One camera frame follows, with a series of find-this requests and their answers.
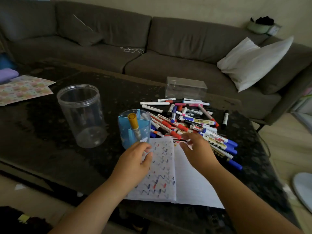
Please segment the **notebook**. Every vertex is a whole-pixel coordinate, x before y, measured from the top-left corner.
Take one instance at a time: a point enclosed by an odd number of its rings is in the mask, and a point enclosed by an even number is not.
[[[149,173],[125,199],[224,208],[212,185],[189,163],[172,138],[150,139]]]

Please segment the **person's left hand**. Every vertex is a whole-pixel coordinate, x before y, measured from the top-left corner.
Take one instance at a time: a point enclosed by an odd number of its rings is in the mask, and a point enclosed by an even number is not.
[[[153,158],[153,153],[149,153],[151,148],[148,143],[136,142],[119,157],[109,179],[117,182],[126,194],[148,173]],[[148,153],[144,161],[142,161],[143,152]]]

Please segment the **person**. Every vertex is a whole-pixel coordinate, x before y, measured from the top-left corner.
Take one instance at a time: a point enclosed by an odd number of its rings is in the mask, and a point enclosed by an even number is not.
[[[197,133],[185,133],[191,141],[181,147],[190,164],[213,186],[237,233],[302,234],[303,232],[260,199],[220,165],[210,145]],[[119,202],[148,173],[152,161],[151,145],[136,142],[119,158],[111,176],[89,195],[49,234],[99,234]],[[142,161],[143,152],[147,156]]]

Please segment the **table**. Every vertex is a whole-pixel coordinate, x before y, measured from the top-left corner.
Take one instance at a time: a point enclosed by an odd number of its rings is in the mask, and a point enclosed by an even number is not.
[[[55,59],[21,66],[21,74],[56,81],[54,94],[0,108],[0,162],[63,187],[90,194],[111,174],[124,149],[117,117],[128,109],[140,108],[140,101],[164,98],[164,84]],[[109,135],[96,148],[76,145],[62,114],[56,93],[71,84],[91,84],[99,89]],[[232,174],[260,198],[298,226],[290,205],[240,101],[207,94],[214,118],[221,122],[230,111],[221,134],[236,141],[235,161],[242,171],[224,164]],[[123,200],[120,204],[135,213],[179,233],[235,233],[224,209],[161,202]]]

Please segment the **floral patterned sheet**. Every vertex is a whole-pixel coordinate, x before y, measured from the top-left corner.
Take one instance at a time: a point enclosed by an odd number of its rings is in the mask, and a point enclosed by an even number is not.
[[[0,106],[52,94],[48,86],[54,83],[30,75],[11,79],[11,83],[0,85]]]

